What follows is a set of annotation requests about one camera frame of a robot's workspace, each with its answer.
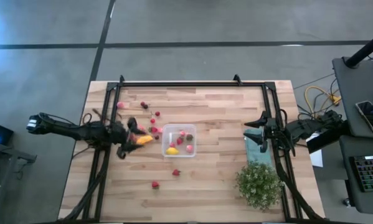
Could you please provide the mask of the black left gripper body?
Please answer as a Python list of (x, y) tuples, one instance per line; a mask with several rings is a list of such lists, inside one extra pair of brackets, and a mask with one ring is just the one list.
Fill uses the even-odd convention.
[(113, 144), (130, 144), (130, 135), (121, 121), (111, 122), (108, 128), (110, 140)]

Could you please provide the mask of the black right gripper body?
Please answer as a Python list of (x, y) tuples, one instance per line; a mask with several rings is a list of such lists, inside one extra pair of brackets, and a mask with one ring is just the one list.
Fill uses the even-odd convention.
[(284, 130), (279, 127), (275, 118), (269, 118), (267, 115), (262, 115), (262, 144), (261, 149), (268, 148), (268, 139), (274, 139), (276, 146), (280, 149), (286, 149), (286, 135)]

